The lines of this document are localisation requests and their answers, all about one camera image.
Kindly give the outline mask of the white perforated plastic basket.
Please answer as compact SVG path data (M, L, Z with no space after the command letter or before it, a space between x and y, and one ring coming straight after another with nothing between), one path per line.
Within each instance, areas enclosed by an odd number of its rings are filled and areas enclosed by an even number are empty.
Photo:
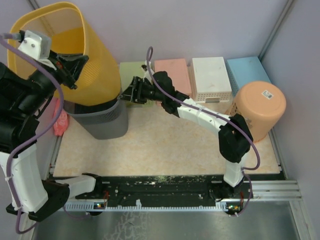
M192 58L189 73L195 102L220 103L231 99L232 88L222 56Z

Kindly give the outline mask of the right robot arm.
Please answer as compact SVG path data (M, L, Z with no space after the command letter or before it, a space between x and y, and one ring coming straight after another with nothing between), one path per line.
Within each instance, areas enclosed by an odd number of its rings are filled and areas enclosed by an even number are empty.
M155 83L135 76L120 94L120 99L134 104L158 101L163 109L178 118L194 122L214 133L218 138L220 154L226 160L222 183L210 191L211 198L220 201L235 198L244 181L243 168L253 137L243 116L229 116L197 104L188 95L175 89L165 71L153 74Z

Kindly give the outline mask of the orange plastic bin liner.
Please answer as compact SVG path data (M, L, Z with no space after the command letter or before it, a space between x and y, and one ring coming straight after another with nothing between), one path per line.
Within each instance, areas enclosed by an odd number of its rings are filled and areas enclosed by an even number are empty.
M225 114L240 114L253 137L253 142L264 139L286 110L286 98L275 85L265 81L245 84L234 97Z

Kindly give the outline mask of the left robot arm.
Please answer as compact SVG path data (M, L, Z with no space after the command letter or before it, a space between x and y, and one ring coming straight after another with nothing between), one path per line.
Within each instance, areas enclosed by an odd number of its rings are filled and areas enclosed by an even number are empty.
M76 88L76 81L88 61L86 55L51 52L53 67L48 75L35 70L27 79L0 66L0 165L11 193L9 214L41 222L61 209L71 198L101 197L101 177L84 173L64 180L42 180L37 164L39 117L57 87Z

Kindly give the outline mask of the pink perforated plastic basket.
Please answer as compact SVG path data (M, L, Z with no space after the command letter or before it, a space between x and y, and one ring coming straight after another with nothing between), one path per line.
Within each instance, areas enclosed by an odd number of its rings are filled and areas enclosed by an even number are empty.
M156 60L154 62L154 70L155 72L166 71L177 91L189 97L192 96L192 88L185 58Z

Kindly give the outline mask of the blue perforated plastic basket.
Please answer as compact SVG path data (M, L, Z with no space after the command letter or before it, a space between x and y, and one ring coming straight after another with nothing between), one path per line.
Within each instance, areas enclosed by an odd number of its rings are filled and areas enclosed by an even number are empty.
M225 66L233 97L248 83L254 81L271 82L257 56L227 59Z

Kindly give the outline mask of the green perforated plastic basket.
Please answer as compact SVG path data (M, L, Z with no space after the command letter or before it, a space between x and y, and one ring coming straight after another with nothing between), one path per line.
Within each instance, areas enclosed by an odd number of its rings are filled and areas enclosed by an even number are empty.
M144 61L121 62L119 64L121 90L123 92L128 88L133 77L144 77L145 70L142 65L145 65Z

